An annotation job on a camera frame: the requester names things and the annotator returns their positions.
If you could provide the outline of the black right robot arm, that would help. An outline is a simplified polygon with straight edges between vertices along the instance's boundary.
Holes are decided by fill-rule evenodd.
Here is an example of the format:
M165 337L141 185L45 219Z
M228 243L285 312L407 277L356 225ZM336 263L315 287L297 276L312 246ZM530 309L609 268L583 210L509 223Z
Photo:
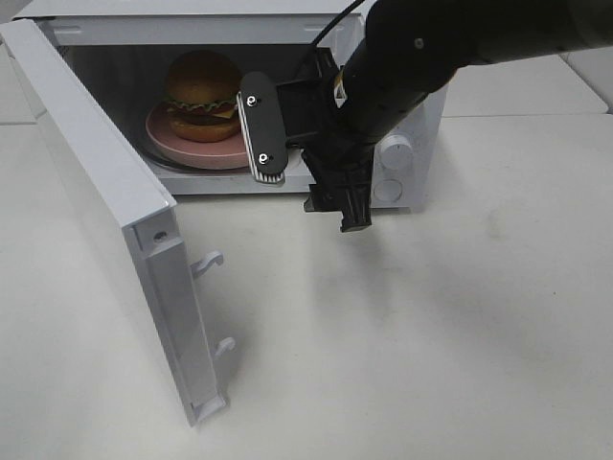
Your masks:
M343 66L311 44L279 88L287 142L313 177L305 209L368 227L375 146L460 68L611 42L608 0L375 2Z

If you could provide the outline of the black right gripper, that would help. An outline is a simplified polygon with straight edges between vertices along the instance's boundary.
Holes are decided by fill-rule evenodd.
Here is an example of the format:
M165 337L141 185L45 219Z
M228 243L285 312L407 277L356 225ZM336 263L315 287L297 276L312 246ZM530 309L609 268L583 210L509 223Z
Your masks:
M313 177L307 213L342 214L342 233L372 225L375 95L368 50L342 67L328 48L311 48L278 87L286 138L303 149Z

